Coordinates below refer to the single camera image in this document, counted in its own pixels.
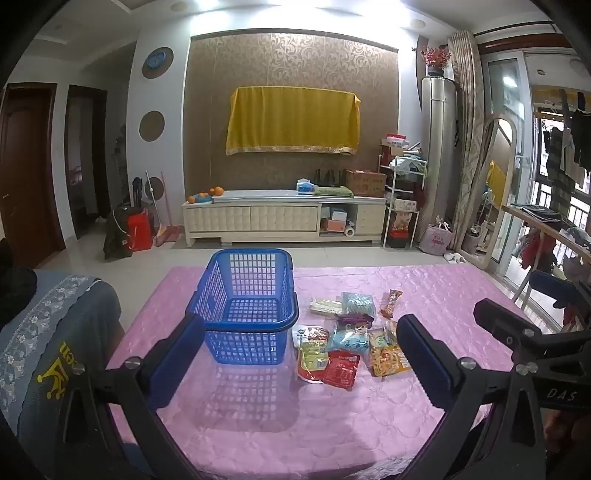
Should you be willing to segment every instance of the flower pot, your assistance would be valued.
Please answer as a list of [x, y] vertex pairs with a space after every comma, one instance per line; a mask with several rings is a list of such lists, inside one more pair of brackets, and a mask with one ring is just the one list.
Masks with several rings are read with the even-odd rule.
[[429, 65], [427, 73], [431, 77], [443, 77], [443, 68], [437, 67], [436, 65]]

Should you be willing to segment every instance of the blue plastic basket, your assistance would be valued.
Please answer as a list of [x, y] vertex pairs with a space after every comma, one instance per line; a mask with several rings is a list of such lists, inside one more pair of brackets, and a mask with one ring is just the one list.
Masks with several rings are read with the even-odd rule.
[[298, 318], [291, 255], [280, 249], [226, 249], [209, 261], [187, 306], [207, 330], [216, 362], [278, 365]]

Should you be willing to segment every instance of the mirror frame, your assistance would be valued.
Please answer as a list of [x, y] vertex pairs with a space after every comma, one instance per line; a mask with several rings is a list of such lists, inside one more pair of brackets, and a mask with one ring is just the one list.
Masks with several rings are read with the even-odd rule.
[[472, 180], [472, 188], [470, 190], [470, 199], [468, 200], [469, 207], [468, 207], [468, 210], [466, 211], [466, 216], [464, 217], [464, 221], [462, 222], [462, 227], [460, 230], [461, 235], [459, 236], [459, 241], [458, 241], [457, 247], [456, 247], [456, 252], [458, 252], [467, 261], [469, 261], [471, 264], [477, 266], [481, 270], [485, 270], [488, 267], [489, 263], [491, 262], [492, 251], [495, 248], [496, 240], [499, 236], [499, 231], [501, 230], [501, 225], [503, 223], [503, 218], [505, 217], [505, 212], [503, 211], [502, 208], [503, 208], [503, 206], [505, 206], [507, 204], [507, 199], [509, 198], [509, 193], [511, 191], [511, 182], [513, 181], [513, 173], [515, 170], [515, 155], [516, 155], [516, 151], [517, 151], [517, 128], [515, 127], [513, 120], [511, 120], [504, 113], [495, 113], [493, 115], [488, 115], [486, 117], [484, 128], [483, 128], [483, 135], [486, 132], [486, 129], [488, 128], [488, 126], [491, 123], [493, 123], [495, 120], [507, 121], [507, 123], [509, 123], [509, 125], [511, 126], [511, 129], [513, 131], [513, 136], [511, 137], [511, 151], [513, 152], [513, 155], [509, 159], [509, 164], [507, 166], [507, 174], [506, 174], [506, 179], [505, 179], [505, 190], [503, 191], [503, 198], [501, 200], [501, 208], [499, 210], [499, 215], [498, 215], [496, 222], [495, 222], [495, 229], [492, 232], [491, 241], [486, 249], [485, 255], [472, 255], [472, 254], [469, 254], [468, 252], [462, 250], [462, 244], [464, 243], [464, 238], [466, 236], [466, 232], [470, 226], [470, 225], [468, 225], [468, 222], [470, 221], [470, 218], [472, 218], [472, 213], [474, 211], [474, 208], [476, 208], [476, 205], [475, 205], [476, 196], [482, 195], [481, 193], [479, 194], [478, 192], [476, 192], [476, 184], [478, 182], [478, 178], [480, 177], [480, 172], [484, 168], [484, 162], [486, 161], [486, 155], [488, 155], [488, 151], [484, 152], [485, 145], [484, 145], [484, 136], [483, 136], [483, 143], [480, 147], [480, 156], [479, 156], [479, 163], [482, 162], [482, 165], [480, 166], [478, 171], [475, 173], [474, 179]]

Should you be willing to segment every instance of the yellow cloth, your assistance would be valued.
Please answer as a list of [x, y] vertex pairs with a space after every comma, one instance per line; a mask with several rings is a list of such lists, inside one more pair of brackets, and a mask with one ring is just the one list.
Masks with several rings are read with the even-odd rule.
[[497, 210], [501, 209], [503, 193], [505, 193], [506, 178], [506, 175], [499, 168], [499, 166], [492, 161], [491, 165], [488, 167], [488, 176], [486, 177], [486, 182], [488, 186], [491, 188], [492, 194], [495, 196], [495, 199], [493, 200], [492, 204], [495, 206]]
[[238, 152], [355, 154], [361, 101], [354, 93], [302, 87], [240, 87], [230, 100], [226, 155]]

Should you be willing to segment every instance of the patterned wallpaper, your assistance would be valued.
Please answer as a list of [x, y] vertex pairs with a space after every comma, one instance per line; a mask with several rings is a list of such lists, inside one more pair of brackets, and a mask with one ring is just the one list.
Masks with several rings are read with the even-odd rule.
[[[241, 86], [284, 85], [353, 92], [361, 100], [354, 156], [241, 153], [226, 156], [230, 95]], [[397, 53], [323, 35], [248, 33], [191, 42], [184, 95], [186, 195], [225, 189], [295, 187], [317, 168], [376, 169], [380, 140], [398, 128]]]

